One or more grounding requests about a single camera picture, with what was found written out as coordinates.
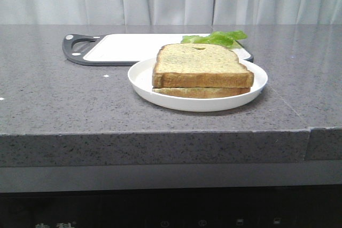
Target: hole in bread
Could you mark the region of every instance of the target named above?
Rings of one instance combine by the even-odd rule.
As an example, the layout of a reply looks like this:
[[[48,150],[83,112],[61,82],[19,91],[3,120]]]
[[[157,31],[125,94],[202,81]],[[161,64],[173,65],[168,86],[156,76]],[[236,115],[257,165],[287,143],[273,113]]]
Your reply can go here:
[[[200,46],[194,46],[193,48],[197,49],[197,50],[204,50],[204,47],[200,47]]]

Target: kitchen counter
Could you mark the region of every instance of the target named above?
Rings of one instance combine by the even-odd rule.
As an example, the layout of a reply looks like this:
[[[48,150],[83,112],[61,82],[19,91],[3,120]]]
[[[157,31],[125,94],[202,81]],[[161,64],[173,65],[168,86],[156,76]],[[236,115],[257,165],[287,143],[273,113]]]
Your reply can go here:
[[[235,29],[248,34],[241,43],[268,83],[252,102],[219,112],[154,105],[135,93],[129,67],[78,65],[61,49],[70,33]],[[342,183],[342,25],[0,31],[0,191]]]

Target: gray countertop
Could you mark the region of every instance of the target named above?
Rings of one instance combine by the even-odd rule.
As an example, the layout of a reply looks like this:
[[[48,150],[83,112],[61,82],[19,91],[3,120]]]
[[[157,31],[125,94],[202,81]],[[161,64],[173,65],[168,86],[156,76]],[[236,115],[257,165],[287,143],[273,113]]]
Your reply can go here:
[[[269,76],[252,102],[190,113],[138,96],[129,67],[66,60],[65,35],[242,29]],[[0,167],[342,160],[342,26],[0,26]]]

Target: sandwich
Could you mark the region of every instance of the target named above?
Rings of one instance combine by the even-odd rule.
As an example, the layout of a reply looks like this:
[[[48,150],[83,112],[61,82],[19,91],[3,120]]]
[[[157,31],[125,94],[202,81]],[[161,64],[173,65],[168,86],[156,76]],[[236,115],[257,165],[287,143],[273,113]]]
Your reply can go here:
[[[152,91],[187,98],[236,96],[250,91],[254,74],[228,48],[213,44],[169,44],[157,55]]]

